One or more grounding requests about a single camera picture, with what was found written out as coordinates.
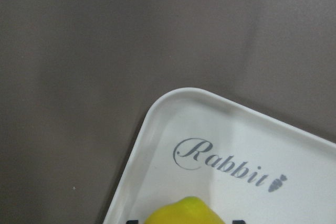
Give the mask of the black left gripper view left finger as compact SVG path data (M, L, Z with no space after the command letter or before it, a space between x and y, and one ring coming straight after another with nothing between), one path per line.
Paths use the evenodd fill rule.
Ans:
M126 224L139 224L139 220L127 220Z

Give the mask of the black left gripper view right finger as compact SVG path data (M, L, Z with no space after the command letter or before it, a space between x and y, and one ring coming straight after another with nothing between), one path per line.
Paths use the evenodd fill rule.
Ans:
M232 221L232 224L246 224L246 222L244 220L236 219Z

